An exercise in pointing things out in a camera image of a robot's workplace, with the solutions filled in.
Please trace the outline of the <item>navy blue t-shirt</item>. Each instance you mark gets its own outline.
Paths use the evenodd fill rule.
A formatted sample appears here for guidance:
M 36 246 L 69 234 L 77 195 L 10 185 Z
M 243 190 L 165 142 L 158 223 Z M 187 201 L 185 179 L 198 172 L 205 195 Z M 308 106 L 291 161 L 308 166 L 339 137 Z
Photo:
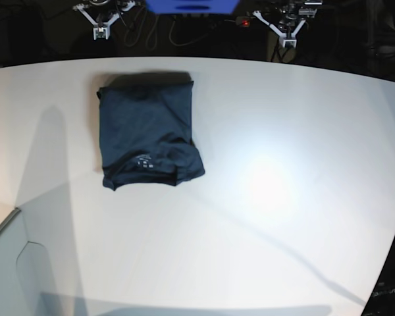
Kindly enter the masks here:
M 205 174 L 192 139 L 187 72 L 117 76 L 97 91 L 103 186 L 177 186 Z

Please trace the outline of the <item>white power strip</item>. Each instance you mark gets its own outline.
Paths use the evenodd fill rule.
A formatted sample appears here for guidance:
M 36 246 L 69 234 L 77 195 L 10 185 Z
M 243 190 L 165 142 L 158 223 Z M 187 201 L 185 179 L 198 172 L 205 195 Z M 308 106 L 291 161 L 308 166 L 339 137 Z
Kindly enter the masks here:
M 270 26 L 271 23 L 263 18 L 257 18 L 256 16 L 239 16 L 235 20 L 235 24 L 241 28 L 249 28 L 253 24 L 260 24 L 264 26 Z

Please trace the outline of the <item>blue plastic box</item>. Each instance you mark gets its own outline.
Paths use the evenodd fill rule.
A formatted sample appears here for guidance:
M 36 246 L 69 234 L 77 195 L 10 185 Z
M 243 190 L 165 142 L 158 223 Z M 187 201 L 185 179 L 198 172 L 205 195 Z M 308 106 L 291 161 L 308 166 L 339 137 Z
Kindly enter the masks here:
M 147 0 L 157 14 L 231 14 L 240 0 Z

